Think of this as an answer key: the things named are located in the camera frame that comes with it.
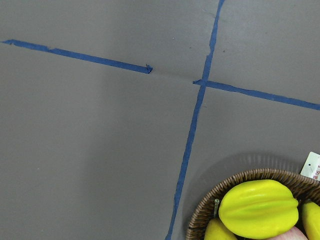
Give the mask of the yellow starfruit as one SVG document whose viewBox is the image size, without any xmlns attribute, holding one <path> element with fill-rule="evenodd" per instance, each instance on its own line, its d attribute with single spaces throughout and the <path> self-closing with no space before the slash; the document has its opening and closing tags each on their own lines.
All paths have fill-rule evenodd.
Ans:
<svg viewBox="0 0 320 240">
<path fill-rule="evenodd" d="M 298 200 L 278 181 L 247 181 L 224 195 L 218 215 L 226 228 L 238 236 L 268 239 L 295 226 L 299 219 Z"/>
</svg>

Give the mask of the red and white apple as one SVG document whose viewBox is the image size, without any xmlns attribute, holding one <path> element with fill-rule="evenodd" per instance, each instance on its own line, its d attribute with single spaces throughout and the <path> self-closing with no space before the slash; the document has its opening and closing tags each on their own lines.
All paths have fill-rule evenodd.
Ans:
<svg viewBox="0 0 320 240">
<path fill-rule="evenodd" d="M 287 232 L 269 238 L 270 240 L 308 240 L 301 230 L 297 227 L 292 227 Z"/>
</svg>

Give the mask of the brown woven wicker basket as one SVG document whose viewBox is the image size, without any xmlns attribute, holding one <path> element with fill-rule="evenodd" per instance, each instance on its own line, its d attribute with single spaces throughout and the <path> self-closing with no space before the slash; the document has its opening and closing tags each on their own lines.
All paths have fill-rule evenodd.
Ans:
<svg viewBox="0 0 320 240">
<path fill-rule="evenodd" d="M 299 173 L 258 168 L 236 173 L 214 186 L 198 203 L 186 229 L 186 240 L 203 240 L 209 221 L 214 217 L 215 199 L 221 200 L 233 187 L 257 180 L 275 180 L 291 190 L 298 204 L 310 200 L 320 204 L 320 182 Z"/>
</svg>

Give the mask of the paper price tag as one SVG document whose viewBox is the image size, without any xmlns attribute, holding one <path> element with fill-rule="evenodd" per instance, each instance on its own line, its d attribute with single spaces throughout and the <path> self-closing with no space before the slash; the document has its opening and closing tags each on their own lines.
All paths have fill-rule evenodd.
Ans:
<svg viewBox="0 0 320 240">
<path fill-rule="evenodd" d="M 300 174 L 302 176 L 319 181 L 320 180 L 320 155 L 315 152 L 310 152 L 303 165 L 303 168 Z"/>
</svg>

